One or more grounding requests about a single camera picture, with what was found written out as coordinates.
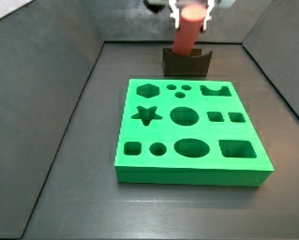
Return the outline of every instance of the orange cylinder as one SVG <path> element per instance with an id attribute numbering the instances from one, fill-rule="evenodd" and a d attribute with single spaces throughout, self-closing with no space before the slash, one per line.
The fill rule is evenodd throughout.
<path id="1" fill-rule="evenodd" d="M 190 55 L 206 15 L 207 9 L 200 4 L 188 4 L 182 9 L 179 28 L 172 45 L 172 52 L 176 55 Z"/>

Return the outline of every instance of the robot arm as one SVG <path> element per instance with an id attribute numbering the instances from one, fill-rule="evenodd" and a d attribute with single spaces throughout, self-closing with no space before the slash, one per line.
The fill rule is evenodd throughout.
<path id="1" fill-rule="evenodd" d="M 234 4 L 235 0 L 204 0 L 200 2 L 207 2 L 207 16 L 204 19 L 204 25 L 203 25 L 203 30 L 207 30 L 207 21 L 211 20 L 211 16 L 210 13 L 214 9 L 214 2 L 216 1 L 218 3 L 218 7 L 220 8 L 230 8 L 231 5 Z M 175 28 L 179 27 L 179 18 L 180 18 L 180 11 L 179 8 L 176 7 L 176 2 L 196 2 L 196 1 L 182 1 L 182 0 L 144 0 L 146 6 L 156 6 L 155 8 L 155 13 L 158 13 L 163 8 L 164 5 L 170 5 L 170 9 L 171 9 L 171 14 L 170 17 L 175 19 Z"/>

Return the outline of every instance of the small circular hole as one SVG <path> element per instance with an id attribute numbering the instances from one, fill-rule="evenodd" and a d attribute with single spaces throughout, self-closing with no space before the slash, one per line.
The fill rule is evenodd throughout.
<path id="1" fill-rule="evenodd" d="M 155 155 L 155 156 L 163 156 L 167 152 L 167 147 L 156 142 L 150 146 L 150 152 Z"/>
<path id="2" fill-rule="evenodd" d="M 187 91 L 191 89 L 191 87 L 188 85 L 183 85 L 182 88 L 183 88 L 183 90 L 187 90 Z"/>
<path id="3" fill-rule="evenodd" d="M 176 96 L 178 98 L 183 98 L 183 97 L 186 96 L 186 94 L 184 94 L 184 93 L 180 93 L 180 92 L 178 92 L 178 93 L 175 93 L 175 96 Z"/>
<path id="4" fill-rule="evenodd" d="M 176 89 L 176 86 L 175 86 L 174 84 L 170 84 L 170 85 L 167 86 L 167 88 L 168 88 L 168 90 L 175 90 L 175 89 Z"/>

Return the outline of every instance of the black block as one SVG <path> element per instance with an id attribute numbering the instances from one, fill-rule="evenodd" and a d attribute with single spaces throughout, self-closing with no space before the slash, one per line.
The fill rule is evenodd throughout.
<path id="1" fill-rule="evenodd" d="M 212 51 L 202 55 L 200 49 L 192 49 L 190 56 L 179 56 L 164 49 L 164 76 L 207 76 L 211 56 Z"/>

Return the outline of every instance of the metal enclosure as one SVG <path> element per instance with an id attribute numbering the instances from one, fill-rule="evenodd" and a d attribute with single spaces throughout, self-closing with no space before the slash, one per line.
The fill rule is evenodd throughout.
<path id="1" fill-rule="evenodd" d="M 299 116 L 299 0 L 275 0 L 243 45 Z"/>
<path id="2" fill-rule="evenodd" d="M 103 46 L 80 2 L 0 22 L 0 238 L 20 237 Z"/>
<path id="3" fill-rule="evenodd" d="M 171 41 L 175 36 L 170 9 L 151 13 L 142 0 L 80 0 L 107 41 Z M 271 0 L 235 0 L 230 8 L 216 7 L 203 42 L 242 43 Z"/>
<path id="4" fill-rule="evenodd" d="M 128 80 L 163 78 L 167 47 L 104 45 L 25 239 L 299 238 L 299 122 L 242 46 L 196 47 L 214 51 L 206 79 L 235 85 L 269 152 L 275 172 L 263 186 L 116 182 L 114 160 Z"/>

